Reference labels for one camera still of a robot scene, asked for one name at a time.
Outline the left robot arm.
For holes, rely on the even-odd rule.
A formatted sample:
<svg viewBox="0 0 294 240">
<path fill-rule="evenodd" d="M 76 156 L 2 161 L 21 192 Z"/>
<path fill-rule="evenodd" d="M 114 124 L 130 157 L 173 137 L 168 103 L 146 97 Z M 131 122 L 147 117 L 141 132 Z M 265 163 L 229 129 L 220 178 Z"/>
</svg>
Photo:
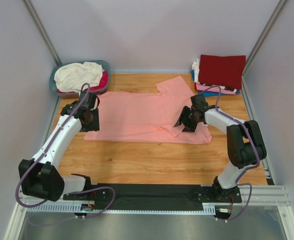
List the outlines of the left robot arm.
<svg viewBox="0 0 294 240">
<path fill-rule="evenodd" d="M 83 91 L 77 101 L 61 110 L 57 125 L 44 145 L 30 160 L 23 159 L 18 166 L 17 201 L 20 192 L 43 202 L 55 202 L 62 195 L 72 193 L 81 201 L 91 197 L 92 188 L 87 176 L 72 174 L 62 177 L 58 168 L 69 144 L 79 132 L 99 130 L 99 104 L 96 94 Z"/>
</svg>

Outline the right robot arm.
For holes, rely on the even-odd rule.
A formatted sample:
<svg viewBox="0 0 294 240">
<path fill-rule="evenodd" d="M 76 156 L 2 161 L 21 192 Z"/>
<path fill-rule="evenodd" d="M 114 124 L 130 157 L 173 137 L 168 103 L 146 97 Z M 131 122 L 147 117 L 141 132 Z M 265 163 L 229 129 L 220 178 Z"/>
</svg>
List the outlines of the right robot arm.
<svg viewBox="0 0 294 240">
<path fill-rule="evenodd" d="M 255 120 L 235 118 L 216 105 L 209 105 L 203 94 L 192 96 L 191 106 L 184 106 L 175 123 L 186 133 L 194 133 L 199 125 L 211 125 L 227 136 L 229 162 L 215 177 L 211 186 L 199 186 L 195 193 L 200 201 L 241 202 L 238 182 L 250 169 L 257 168 L 267 156 L 259 124 Z"/>
</svg>

